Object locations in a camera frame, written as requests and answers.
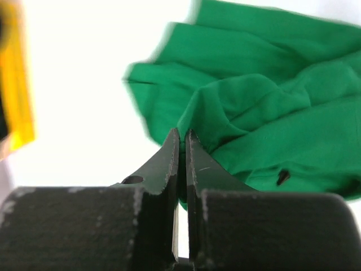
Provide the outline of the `green t-shirt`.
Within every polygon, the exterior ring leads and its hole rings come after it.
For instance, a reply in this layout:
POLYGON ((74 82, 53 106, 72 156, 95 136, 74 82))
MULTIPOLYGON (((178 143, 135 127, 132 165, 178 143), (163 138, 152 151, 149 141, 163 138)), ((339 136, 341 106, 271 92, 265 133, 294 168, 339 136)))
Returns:
POLYGON ((360 26, 201 1, 125 80, 154 141, 193 130, 254 189, 360 198, 360 26))

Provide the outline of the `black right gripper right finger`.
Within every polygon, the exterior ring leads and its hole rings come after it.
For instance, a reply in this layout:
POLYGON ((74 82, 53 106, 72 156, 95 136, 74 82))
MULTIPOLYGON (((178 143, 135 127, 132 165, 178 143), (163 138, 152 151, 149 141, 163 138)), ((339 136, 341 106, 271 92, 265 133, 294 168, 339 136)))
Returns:
POLYGON ((359 270, 353 215, 334 194, 259 192, 186 135, 190 261, 196 270, 359 270))

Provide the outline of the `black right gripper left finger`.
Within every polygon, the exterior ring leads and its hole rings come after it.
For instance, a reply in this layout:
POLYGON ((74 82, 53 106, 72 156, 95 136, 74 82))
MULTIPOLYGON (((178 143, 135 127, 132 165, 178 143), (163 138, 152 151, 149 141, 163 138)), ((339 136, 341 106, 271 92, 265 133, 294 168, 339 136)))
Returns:
POLYGON ((110 187, 20 187, 1 206, 2 270, 169 270, 179 133, 110 187))

